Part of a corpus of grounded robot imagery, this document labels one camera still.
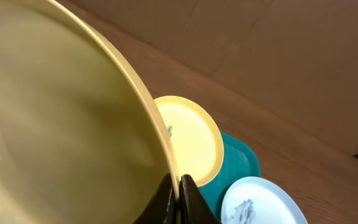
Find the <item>brown wall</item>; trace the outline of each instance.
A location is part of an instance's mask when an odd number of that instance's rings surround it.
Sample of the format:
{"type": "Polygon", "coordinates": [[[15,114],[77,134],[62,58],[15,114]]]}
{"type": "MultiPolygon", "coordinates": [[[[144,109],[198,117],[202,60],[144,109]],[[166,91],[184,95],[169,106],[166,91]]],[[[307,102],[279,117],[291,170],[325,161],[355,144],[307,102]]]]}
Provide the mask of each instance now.
{"type": "Polygon", "coordinates": [[[70,1],[329,145],[358,152],[358,1],[70,1]]]}

